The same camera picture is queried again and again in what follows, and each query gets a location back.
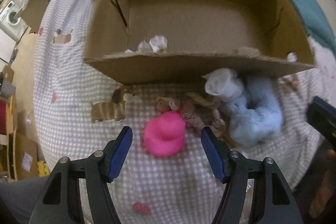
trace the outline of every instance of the silver bolt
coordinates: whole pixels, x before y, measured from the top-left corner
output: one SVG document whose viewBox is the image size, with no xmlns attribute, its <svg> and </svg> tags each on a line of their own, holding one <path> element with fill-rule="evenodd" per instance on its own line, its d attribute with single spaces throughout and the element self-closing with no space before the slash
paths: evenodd
<svg viewBox="0 0 336 224">
<path fill-rule="evenodd" d="M 59 159 L 59 162 L 62 164 L 66 163 L 67 161 L 68 161 L 68 157 L 62 157 Z"/>
<path fill-rule="evenodd" d="M 101 151 L 101 150 L 98 150 L 98 151 L 96 151 L 96 152 L 94 153 L 94 156 L 95 156 L 96 158 L 100 158 L 100 157 L 103 156 L 103 155 L 104 155 L 104 152 Z"/>
<path fill-rule="evenodd" d="M 233 150 L 233 151 L 230 152 L 230 156 L 231 156 L 232 158 L 238 158 L 239 155 L 240 155 L 239 152 L 236 151 L 236 150 Z"/>
<path fill-rule="evenodd" d="M 270 157 L 267 157 L 266 160 L 265 160 L 268 164 L 272 164 L 274 163 L 274 159 L 270 158 Z"/>
</svg>

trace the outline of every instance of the white fabric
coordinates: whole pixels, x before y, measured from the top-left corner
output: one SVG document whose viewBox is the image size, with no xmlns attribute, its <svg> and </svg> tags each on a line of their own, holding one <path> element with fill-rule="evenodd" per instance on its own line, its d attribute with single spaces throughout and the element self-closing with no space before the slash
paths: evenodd
<svg viewBox="0 0 336 224">
<path fill-rule="evenodd" d="M 128 125 L 133 130 L 133 143 L 120 176 L 109 185 L 121 222 L 211 223 L 224 186 L 214 178 L 199 137 L 187 131 L 183 150 L 166 159 L 146 154 L 141 143 L 146 122 L 159 115 L 157 97 L 179 97 L 202 90 L 202 86 L 135 85 L 132 92 L 139 100 L 126 104 L 125 120 L 93 124 L 91 103 L 110 100 L 118 83 L 82 61 L 91 12 L 91 0 L 51 0 L 41 23 L 34 64 L 34 112 L 48 166 L 52 169 L 64 155 L 76 160 L 103 149 Z M 71 33 L 71 41 L 53 43 L 58 29 L 62 34 Z M 333 55 L 313 40 L 310 44 L 317 68 L 298 73 L 300 92 L 287 94 L 282 80 L 274 83 L 284 114 L 282 136 L 245 150 L 253 159 L 274 158 L 292 188 L 306 172 L 321 140 L 305 122 L 307 104 L 319 95 L 336 105 Z M 81 196 L 84 214 L 92 220 L 84 181 Z M 151 215 L 133 211 L 136 202 L 147 205 Z"/>
</svg>

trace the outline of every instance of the gingham fabric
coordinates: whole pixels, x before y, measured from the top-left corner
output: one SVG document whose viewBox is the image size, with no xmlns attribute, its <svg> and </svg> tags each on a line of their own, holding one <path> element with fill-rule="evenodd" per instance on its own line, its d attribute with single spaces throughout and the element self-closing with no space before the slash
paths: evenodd
<svg viewBox="0 0 336 224">
<path fill-rule="evenodd" d="M 132 146 L 120 176 L 109 185 L 121 222 L 211 223 L 224 186 L 214 178 L 193 130 L 186 130 L 183 150 L 169 158 L 149 155 L 142 146 L 146 122 L 159 115 L 155 109 L 157 97 L 180 97 L 203 87 L 135 85 L 132 91 L 139 100 L 126 104 L 125 120 L 93 124 L 91 103 L 109 101 L 118 83 L 82 61 L 92 7 L 92 0 L 51 0 L 38 33 L 34 112 L 48 166 L 52 169 L 64 155 L 71 160 L 88 157 L 115 139 L 123 126 L 130 126 Z M 53 43 L 58 29 L 62 34 L 71 33 L 70 42 Z M 285 93 L 283 81 L 274 82 L 284 114 L 282 137 L 245 150 L 252 159 L 274 158 L 292 188 L 303 177 L 321 141 L 320 134 L 305 122 L 307 104 L 319 95 L 336 105 L 333 55 L 313 40 L 310 44 L 318 67 L 298 74 L 300 92 Z M 92 220 L 85 181 L 81 180 L 80 186 L 84 215 Z"/>
</svg>

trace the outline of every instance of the pink toy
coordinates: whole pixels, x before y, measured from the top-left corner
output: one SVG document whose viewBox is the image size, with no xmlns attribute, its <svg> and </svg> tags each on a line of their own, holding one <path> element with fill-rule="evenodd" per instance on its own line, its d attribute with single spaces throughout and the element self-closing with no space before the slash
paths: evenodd
<svg viewBox="0 0 336 224">
<path fill-rule="evenodd" d="M 145 148 L 154 156 L 168 157 L 184 146 L 185 121 L 178 112 L 165 112 L 150 120 L 144 129 Z"/>
</svg>

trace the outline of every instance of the person's leg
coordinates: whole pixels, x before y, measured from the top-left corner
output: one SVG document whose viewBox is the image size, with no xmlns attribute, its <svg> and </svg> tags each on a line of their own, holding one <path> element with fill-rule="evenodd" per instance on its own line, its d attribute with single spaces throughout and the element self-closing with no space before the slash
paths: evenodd
<svg viewBox="0 0 336 224">
<path fill-rule="evenodd" d="M 19 224 L 28 224 L 47 178 L 45 176 L 12 183 L 0 183 L 0 223 L 15 223 L 11 219 L 10 214 L 12 214 Z"/>
</svg>

